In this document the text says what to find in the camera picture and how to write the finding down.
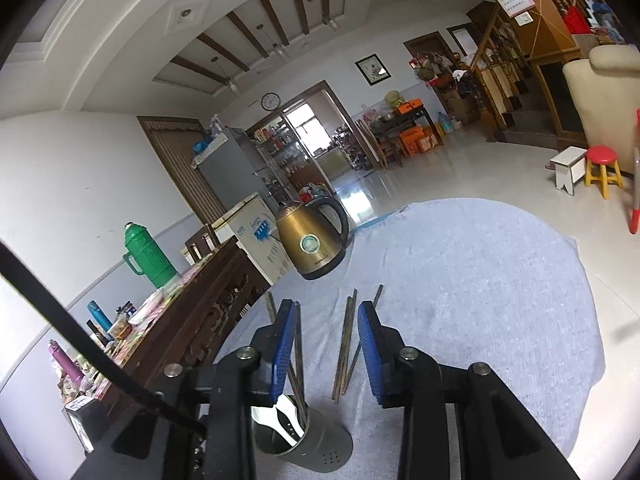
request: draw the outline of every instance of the yellow stool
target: yellow stool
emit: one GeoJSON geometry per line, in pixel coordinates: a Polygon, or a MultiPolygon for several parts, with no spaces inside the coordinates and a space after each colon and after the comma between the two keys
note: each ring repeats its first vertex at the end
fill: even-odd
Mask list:
{"type": "Polygon", "coordinates": [[[618,156],[614,150],[608,146],[591,146],[587,150],[585,157],[587,158],[587,173],[584,176],[585,186],[590,186],[593,180],[601,181],[604,200],[609,198],[609,182],[618,184],[620,188],[624,187],[620,167],[618,166],[618,156]],[[593,176],[591,174],[591,167],[594,163],[600,166],[600,176],[593,176]],[[607,174],[607,166],[611,166],[612,164],[616,172],[615,176],[609,176],[607,174]]]}

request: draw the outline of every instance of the window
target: window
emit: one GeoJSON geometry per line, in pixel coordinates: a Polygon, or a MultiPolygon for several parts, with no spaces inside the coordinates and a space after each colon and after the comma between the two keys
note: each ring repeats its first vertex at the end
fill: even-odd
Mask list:
{"type": "Polygon", "coordinates": [[[465,23],[464,25],[457,25],[455,27],[449,27],[447,29],[449,34],[453,37],[453,40],[460,47],[460,52],[463,56],[472,56],[478,50],[478,44],[474,40],[474,36],[478,36],[472,23],[465,23]]]}
{"type": "Polygon", "coordinates": [[[462,47],[462,51],[465,53],[465,56],[475,54],[476,50],[478,50],[476,42],[471,37],[471,34],[469,34],[466,28],[459,28],[458,30],[454,30],[453,37],[458,40],[458,44],[460,45],[460,47],[462,47]]]}
{"type": "Polygon", "coordinates": [[[306,148],[314,153],[317,150],[325,150],[331,144],[331,137],[327,134],[324,126],[314,115],[311,106],[304,103],[287,114],[287,119],[300,135],[300,139],[305,143],[306,148]]]}

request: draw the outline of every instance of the red bag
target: red bag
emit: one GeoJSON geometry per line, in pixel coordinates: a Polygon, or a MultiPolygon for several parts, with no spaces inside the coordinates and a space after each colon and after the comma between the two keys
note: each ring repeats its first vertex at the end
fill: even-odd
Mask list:
{"type": "Polygon", "coordinates": [[[589,23],[587,23],[587,20],[584,19],[580,9],[575,5],[569,6],[562,19],[564,20],[566,28],[569,29],[569,33],[591,34],[591,27],[589,27],[589,23]]]}

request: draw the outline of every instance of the chopstick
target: chopstick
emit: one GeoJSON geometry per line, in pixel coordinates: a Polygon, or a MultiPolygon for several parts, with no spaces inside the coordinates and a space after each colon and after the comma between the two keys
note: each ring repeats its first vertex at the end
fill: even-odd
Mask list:
{"type": "MultiPolygon", "coordinates": [[[[376,308],[378,306],[378,300],[380,299],[380,295],[382,294],[383,287],[384,285],[382,284],[378,285],[378,290],[376,291],[376,297],[373,299],[373,308],[376,308]]],[[[346,380],[342,383],[341,394],[343,395],[346,393],[347,388],[349,387],[349,382],[351,381],[351,376],[353,375],[353,371],[355,370],[356,361],[358,360],[360,352],[362,352],[362,343],[358,342],[358,346],[356,347],[356,353],[353,355],[353,361],[351,362],[351,367],[349,368],[349,373],[347,373],[346,380]]]]}
{"type": "Polygon", "coordinates": [[[294,302],[294,306],[296,308],[296,313],[298,316],[296,317],[296,336],[295,336],[295,353],[296,353],[296,378],[298,379],[298,386],[300,388],[300,396],[303,399],[303,406],[306,418],[306,403],[305,399],[305,366],[302,361],[302,309],[300,309],[300,303],[294,302]]]}
{"type": "MultiPolygon", "coordinates": [[[[267,292],[267,298],[265,300],[265,303],[267,304],[267,313],[269,314],[269,319],[273,324],[273,322],[276,321],[276,304],[273,301],[273,294],[271,294],[270,292],[267,292]]],[[[289,368],[287,369],[287,377],[289,378],[289,383],[291,384],[291,389],[293,390],[293,397],[296,400],[298,413],[300,414],[299,415],[300,426],[302,426],[303,430],[306,430],[305,397],[300,391],[300,384],[298,383],[298,380],[296,378],[296,373],[293,369],[293,365],[291,364],[291,362],[289,362],[289,368]]]]}
{"type": "Polygon", "coordinates": [[[347,339],[344,343],[344,362],[342,363],[342,368],[340,370],[340,390],[346,390],[346,382],[347,382],[347,368],[349,367],[349,352],[351,350],[351,334],[353,333],[353,318],[356,313],[356,308],[358,305],[358,289],[353,289],[353,297],[351,298],[352,303],[352,313],[351,319],[348,322],[347,326],[347,339]]]}
{"type": "Polygon", "coordinates": [[[340,351],[338,352],[338,365],[335,369],[334,389],[331,393],[331,398],[334,402],[340,401],[340,386],[342,384],[342,375],[344,373],[344,355],[347,351],[346,340],[347,332],[350,326],[353,327],[353,313],[355,311],[355,303],[353,298],[349,296],[347,298],[347,306],[344,309],[344,321],[342,323],[342,336],[340,338],[340,351]]]}

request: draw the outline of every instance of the white wall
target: white wall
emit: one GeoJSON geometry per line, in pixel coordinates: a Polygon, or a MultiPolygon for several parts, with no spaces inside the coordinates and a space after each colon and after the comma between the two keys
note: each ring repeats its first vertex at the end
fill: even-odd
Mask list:
{"type": "MultiPolygon", "coordinates": [[[[0,121],[0,238],[65,306],[191,210],[134,116],[43,112],[0,121]]],[[[46,322],[0,281],[0,378],[46,322]]]]}
{"type": "MultiPolygon", "coordinates": [[[[196,215],[190,214],[155,237],[178,272],[188,268],[180,249],[200,227],[202,224],[196,215]]],[[[86,309],[89,301],[96,301],[105,314],[114,319],[116,307],[127,301],[140,306],[154,290],[148,279],[135,275],[120,261],[68,311],[85,327],[90,318],[86,309]]],[[[15,447],[39,480],[67,480],[84,460],[84,452],[62,413],[57,377],[47,351],[49,339],[68,348],[68,343],[53,329],[36,341],[0,390],[0,418],[15,447]]]]}
{"type": "Polygon", "coordinates": [[[286,102],[323,79],[353,116],[362,111],[362,105],[367,108],[381,101],[390,90],[402,91],[419,82],[409,65],[412,56],[404,47],[404,41],[439,31],[457,52],[459,48],[446,29],[468,21],[461,12],[446,13],[441,8],[418,2],[401,2],[379,9],[362,27],[278,70],[236,99],[220,117],[230,126],[248,128],[266,115],[260,106],[260,97],[266,92],[276,92],[286,102]],[[373,86],[354,64],[370,54],[378,54],[392,75],[373,86]]]}

